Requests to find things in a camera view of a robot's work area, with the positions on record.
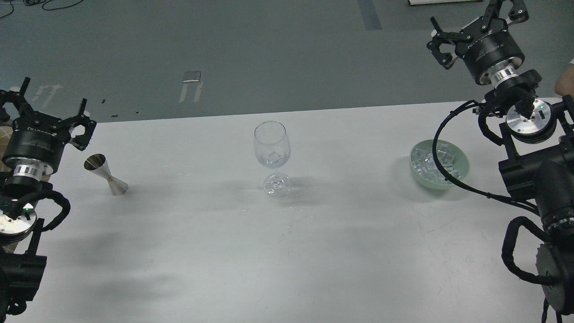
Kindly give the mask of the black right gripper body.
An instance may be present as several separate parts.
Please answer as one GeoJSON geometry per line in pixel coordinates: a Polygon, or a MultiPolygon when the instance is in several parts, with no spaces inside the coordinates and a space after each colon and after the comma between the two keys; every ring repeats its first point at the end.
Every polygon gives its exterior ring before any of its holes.
{"type": "Polygon", "coordinates": [[[482,31],[480,20],[472,21],[462,30],[464,41],[455,46],[455,53],[463,60],[477,85],[490,84],[489,69],[499,63],[512,64],[518,68],[525,55],[508,32],[505,20],[492,20],[482,31]]]}

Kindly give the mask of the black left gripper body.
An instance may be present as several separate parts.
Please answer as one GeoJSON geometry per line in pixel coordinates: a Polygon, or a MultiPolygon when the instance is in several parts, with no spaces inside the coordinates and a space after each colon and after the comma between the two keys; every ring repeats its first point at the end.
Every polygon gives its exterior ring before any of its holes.
{"type": "Polygon", "coordinates": [[[31,119],[15,119],[2,162],[9,168],[15,168],[24,161],[34,161],[42,164],[45,175],[56,173],[65,145],[70,141],[70,127],[58,128],[61,123],[61,119],[44,114],[31,119]]]}

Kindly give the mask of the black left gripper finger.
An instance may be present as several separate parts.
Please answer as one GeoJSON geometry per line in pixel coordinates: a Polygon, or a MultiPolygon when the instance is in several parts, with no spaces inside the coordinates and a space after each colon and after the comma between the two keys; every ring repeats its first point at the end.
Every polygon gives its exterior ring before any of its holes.
{"type": "Polygon", "coordinates": [[[20,90],[18,91],[7,91],[1,90],[0,91],[0,124],[1,126],[9,126],[10,122],[13,122],[12,117],[6,112],[4,108],[5,104],[12,104],[19,115],[19,118],[24,119],[27,122],[30,122],[31,125],[38,125],[39,124],[39,117],[38,113],[34,111],[32,106],[27,102],[25,98],[25,94],[27,88],[31,82],[29,77],[25,77],[23,80],[22,85],[20,86],[20,90]]]}
{"type": "Polygon", "coordinates": [[[77,115],[56,122],[56,139],[64,144],[71,144],[79,151],[87,149],[97,125],[95,120],[86,115],[86,105],[87,99],[82,98],[77,115]],[[72,136],[76,127],[81,127],[83,133],[72,136]]]}

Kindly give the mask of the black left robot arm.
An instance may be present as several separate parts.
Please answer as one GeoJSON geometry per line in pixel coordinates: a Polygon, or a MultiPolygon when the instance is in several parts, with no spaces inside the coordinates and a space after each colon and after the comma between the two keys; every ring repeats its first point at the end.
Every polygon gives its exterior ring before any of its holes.
{"type": "Polygon", "coordinates": [[[1,91],[1,123],[12,128],[1,151],[1,321],[22,314],[39,290],[47,258],[37,254],[42,233],[70,214],[70,201],[43,180],[55,174],[66,145],[84,151],[96,122],[82,100],[76,115],[57,118],[38,112],[25,94],[30,78],[18,91],[1,91]]]}

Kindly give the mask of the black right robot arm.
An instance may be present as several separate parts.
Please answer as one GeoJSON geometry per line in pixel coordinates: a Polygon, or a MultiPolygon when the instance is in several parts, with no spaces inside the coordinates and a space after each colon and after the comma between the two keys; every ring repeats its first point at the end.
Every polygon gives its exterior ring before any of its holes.
{"type": "Polygon", "coordinates": [[[455,186],[539,217],[540,225],[525,216],[509,222],[501,258],[516,277],[543,289],[541,321],[553,309],[561,323],[574,308],[573,98],[566,95],[549,104],[536,94],[539,73],[518,73],[525,55],[509,28],[527,21],[529,13],[522,0],[513,0],[508,17],[501,18],[502,4],[491,0],[484,14],[460,31],[444,31],[430,18],[433,35],[426,47],[437,62],[448,70],[461,59],[477,85],[493,86],[484,102],[470,100],[449,113],[433,137],[432,155],[439,172],[455,186]],[[439,162],[439,135],[469,109],[478,116],[482,135],[506,151],[498,169],[508,196],[469,186],[439,162]]]}

